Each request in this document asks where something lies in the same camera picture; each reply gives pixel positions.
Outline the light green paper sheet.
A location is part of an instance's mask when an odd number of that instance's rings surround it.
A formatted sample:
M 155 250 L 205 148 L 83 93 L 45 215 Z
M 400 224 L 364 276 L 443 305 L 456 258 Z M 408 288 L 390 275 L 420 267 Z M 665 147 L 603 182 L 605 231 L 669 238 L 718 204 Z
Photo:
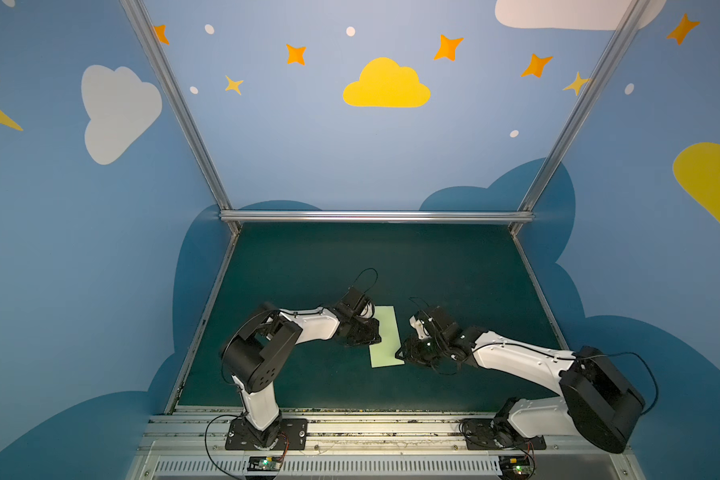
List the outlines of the light green paper sheet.
M 381 342 L 369 347 L 372 368 L 384 368 L 403 365 L 404 361 L 396 357 L 401 347 L 397 318 L 393 306 L 377 306 L 374 318 L 379 321 Z

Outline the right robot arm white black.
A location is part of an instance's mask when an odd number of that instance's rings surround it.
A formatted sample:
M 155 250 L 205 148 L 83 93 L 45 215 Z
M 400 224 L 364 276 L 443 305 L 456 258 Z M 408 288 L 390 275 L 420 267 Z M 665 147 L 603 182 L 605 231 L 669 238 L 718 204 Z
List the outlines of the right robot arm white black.
M 451 361 L 551 391 L 549 398 L 510 398 L 487 423 L 466 425 L 466 436 L 479 447 L 520 449 L 547 436 L 568 436 L 611 454 L 626 450 L 646 402 L 601 350 L 556 350 L 480 327 L 463 329 L 440 306 L 417 312 L 410 324 L 415 332 L 396 351 L 399 360 L 432 369 Z

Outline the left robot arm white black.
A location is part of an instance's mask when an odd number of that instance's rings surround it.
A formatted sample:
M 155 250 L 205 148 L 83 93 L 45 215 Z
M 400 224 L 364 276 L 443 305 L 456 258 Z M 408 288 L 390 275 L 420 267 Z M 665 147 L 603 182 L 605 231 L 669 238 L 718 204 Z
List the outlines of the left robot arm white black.
M 335 304 L 307 310 L 261 304 L 220 351 L 221 369 L 237 387 L 248 444 L 269 449 L 282 438 L 282 413 L 274 381 L 293 349 L 312 341 L 340 340 L 349 347 L 381 342 L 376 308 L 363 291 L 351 287 Z

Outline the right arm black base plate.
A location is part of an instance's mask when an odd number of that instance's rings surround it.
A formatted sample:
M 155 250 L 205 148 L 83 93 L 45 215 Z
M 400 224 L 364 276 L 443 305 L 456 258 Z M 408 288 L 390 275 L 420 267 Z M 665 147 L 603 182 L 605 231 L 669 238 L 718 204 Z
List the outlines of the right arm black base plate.
M 491 418 L 467 418 L 459 423 L 459 432 L 469 450 L 545 450 L 542 436 L 522 437 L 509 425 L 496 426 Z

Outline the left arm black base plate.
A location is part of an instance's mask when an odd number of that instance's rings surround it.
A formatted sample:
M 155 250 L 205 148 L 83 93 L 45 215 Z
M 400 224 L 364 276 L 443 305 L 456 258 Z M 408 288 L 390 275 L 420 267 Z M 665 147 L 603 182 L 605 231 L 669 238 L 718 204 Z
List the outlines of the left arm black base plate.
M 231 422 L 224 448 L 228 451 L 304 450 L 308 421 L 305 418 L 276 419 L 265 430 L 257 430 L 245 418 Z

